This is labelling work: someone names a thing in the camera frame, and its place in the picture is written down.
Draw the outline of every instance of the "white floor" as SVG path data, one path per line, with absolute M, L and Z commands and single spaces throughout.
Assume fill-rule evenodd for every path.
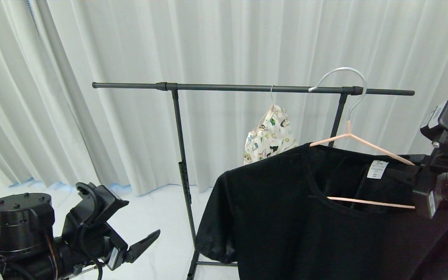
M 115 271 L 105 269 L 105 280 L 185 280 L 188 273 L 193 245 L 188 225 L 181 186 L 170 185 L 142 197 L 132 195 L 128 187 L 112 189 L 130 204 L 120 209 L 109 221 L 110 225 L 132 244 L 149 233 L 160 229 L 159 239 L 134 264 L 123 264 Z M 6 187 L 0 182 L 0 197 L 18 193 L 48 193 L 55 208 L 55 236 L 61 234 L 65 215 L 79 201 L 77 191 L 71 186 L 55 184 L 46 188 L 41 182 L 30 181 L 20 186 Z M 199 224 L 210 190 L 198 194 L 192 188 L 194 222 Z M 95 280 L 91 271 L 76 279 Z M 238 269 L 221 266 L 198 266 L 196 280 L 238 280 Z

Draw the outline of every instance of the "white printed fabric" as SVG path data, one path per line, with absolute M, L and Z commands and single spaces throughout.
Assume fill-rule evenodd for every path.
M 272 105 L 260 125 L 248 133 L 243 165 L 260 161 L 297 146 L 286 111 Z

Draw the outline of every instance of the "curtain fold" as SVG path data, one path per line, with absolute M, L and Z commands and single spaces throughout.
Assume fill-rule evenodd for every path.
M 350 66 L 370 88 L 416 91 L 366 96 L 352 116 L 355 134 L 398 154 L 430 152 L 418 126 L 448 99 L 448 2 L 31 0 L 30 8 L 34 19 L 24 1 L 0 2 L 7 184 L 119 183 L 136 195 L 180 184 L 170 93 L 92 81 L 313 86 Z M 352 85 L 361 81 L 343 72 L 323 84 Z M 179 93 L 190 183 L 201 191 L 241 165 L 245 137 L 272 102 L 288 111 L 300 144 L 329 136 L 338 105 L 336 94 Z

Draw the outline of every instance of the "pink clothes hanger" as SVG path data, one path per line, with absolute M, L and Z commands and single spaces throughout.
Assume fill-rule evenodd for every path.
M 354 103 L 354 105 L 350 108 L 349 112 L 348 112 L 348 120 L 347 120 L 347 132 L 342 134 L 342 135 L 338 135 L 332 138 L 328 138 L 322 141 L 318 141 L 318 142 L 313 142 L 310 144 L 310 147 L 313 146 L 317 146 L 320 144 L 324 144 L 327 142 L 331 142 L 331 141 L 335 141 L 341 138 L 352 138 L 354 140 L 357 140 L 358 142 L 371 147 L 377 151 L 380 151 L 382 154 L 386 154 L 387 156 L 390 156 L 392 158 L 395 158 L 397 161 L 402 161 L 403 163 L 406 163 L 407 165 L 414 165 L 414 163 L 412 163 L 411 161 L 408 161 L 407 159 L 401 157 L 401 156 L 397 156 L 396 154 L 393 154 L 392 152 L 389 152 L 381 147 L 378 147 L 354 134 L 352 134 L 352 131 L 350 130 L 350 117 L 352 115 L 352 111 L 355 109 L 355 107 L 357 107 L 357 105 L 359 105 L 359 103 L 363 100 L 364 96 L 366 96 L 366 89 L 368 88 L 368 82 L 366 81 L 366 78 L 362 75 L 362 73 L 360 73 L 359 71 L 357 71 L 356 69 L 353 69 L 351 67 L 339 67 L 337 69 L 333 69 L 331 71 L 329 71 L 328 73 L 326 73 L 321 79 L 320 81 L 317 83 L 317 85 L 315 87 L 311 87 L 309 88 L 309 92 L 315 90 L 321 83 L 322 81 L 324 81 L 325 78 L 327 78 L 327 76 L 329 76 L 332 73 L 335 73 L 337 71 L 352 71 L 354 73 L 356 73 L 357 75 L 359 75 L 359 77 L 362 79 L 363 82 L 363 89 L 362 89 L 362 96 L 359 98 L 359 100 L 356 101 L 356 103 Z M 368 200 L 361 200 L 361 199 L 352 199 L 352 198 L 344 198 L 344 197 L 333 197 L 333 196 L 329 196 L 327 197 L 331 200 L 341 200 L 341 201 L 350 201 L 350 202 L 358 202 L 358 203 L 365 203 L 365 204 L 373 204 L 373 205 L 382 205 L 382 206 L 390 206 L 390 207 L 399 207 L 399 208 L 409 208 L 409 209 L 414 209 L 415 206 L 410 206 L 410 205 L 402 205 L 402 204 L 393 204 L 393 203 L 384 203 L 384 202 L 377 202 L 377 201 L 368 201 Z

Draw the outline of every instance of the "hanger hook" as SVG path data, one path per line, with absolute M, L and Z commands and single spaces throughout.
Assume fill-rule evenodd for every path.
M 272 98 L 272 88 L 274 87 L 274 85 L 271 86 L 271 91 L 269 92 L 271 94 L 271 103 L 274 103 L 274 99 Z
M 359 77 L 362 79 L 362 95 L 359 98 L 359 100 L 357 100 L 354 105 L 352 105 L 352 107 L 350 107 L 350 110 L 348 112 L 348 121 L 350 121 L 350 117 L 352 116 L 352 111 L 355 109 L 355 107 L 357 107 L 357 105 L 359 105 L 359 103 L 363 100 L 364 96 L 366 96 L 366 90 L 368 89 L 368 82 L 366 81 L 366 78 L 364 77 L 364 75 L 362 73 L 360 73 L 359 71 L 357 71 L 356 69 L 353 69 L 352 67 L 339 67 L 337 69 L 333 69 L 331 71 L 329 71 L 328 73 L 326 73 L 317 83 L 317 85 L 315 87 L 310 87 L 309 88 L 309 92 L 312 92 L 313 90 L 315 90 L 316 88 L 319 87 L 319 85 L 322 83 L 322 81 L 324 81 L 325 78 L 327 78 L 329 75 L 337 72 L 337 71 L 352 71 L 355 74 L 359 75 Z

